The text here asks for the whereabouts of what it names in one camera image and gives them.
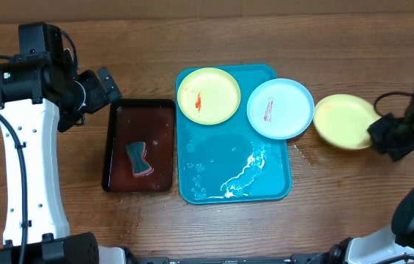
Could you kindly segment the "yellow-green plate bottom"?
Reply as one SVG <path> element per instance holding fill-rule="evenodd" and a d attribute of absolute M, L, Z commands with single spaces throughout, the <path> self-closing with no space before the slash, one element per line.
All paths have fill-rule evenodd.
<path fill-rule="evenodd" d="M 372 145 L 367 129 L 380 116 L 368 101 L 354 95 L 329 95 L 314 108 L 314 127 L 329 144 L 344 150 Z"/>

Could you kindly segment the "light blue plate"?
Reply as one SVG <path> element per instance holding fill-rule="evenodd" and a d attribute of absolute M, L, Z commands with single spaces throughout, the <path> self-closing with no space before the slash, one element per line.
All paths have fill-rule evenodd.
<path fill-rule="evenodd" d="M 269 139 L 292 139 L 310 126 L 314 99 L 299 82 L 275 78 L 260 84 L 251 93 L 246 114 L 259 134 Z"/>

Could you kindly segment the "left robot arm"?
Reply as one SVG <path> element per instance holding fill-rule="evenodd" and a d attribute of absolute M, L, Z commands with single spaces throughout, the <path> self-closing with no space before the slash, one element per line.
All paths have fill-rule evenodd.
<path fill-rule="evenodd" d="M 19 26 L 18 54 L 0 64 L 0 127 L 7 218 L 0 263 L 126 263 L 127 250 L 72 235 L 59 185 L 56 137 L 119 100 L 106 68 L 78 71 L 68 34 L 47 23 Z"/>

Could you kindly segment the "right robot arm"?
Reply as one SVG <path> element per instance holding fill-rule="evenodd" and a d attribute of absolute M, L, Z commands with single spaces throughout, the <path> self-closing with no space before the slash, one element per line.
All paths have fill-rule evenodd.
<path fill-rule="evenodd" d="M 381 115 L 367 129 L 372 147 L 398 161 L 414 150 L 414 92 L 403 117 Z M 347 238 L 310 263 L 413 263 L 414 187 L 396 208 L 391 225 L 363 238 Z"/>

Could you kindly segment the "orange green sponge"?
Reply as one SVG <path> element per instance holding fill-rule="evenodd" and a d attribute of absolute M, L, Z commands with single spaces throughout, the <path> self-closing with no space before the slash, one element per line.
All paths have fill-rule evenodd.
<path fill-rule="evenodd" d="M 147 147 L 145 142 L 131 142 L 125 146 L 125 149 L 132 165 L 134 177 L 144 177 L 154 171 L 146 160 Z"/>

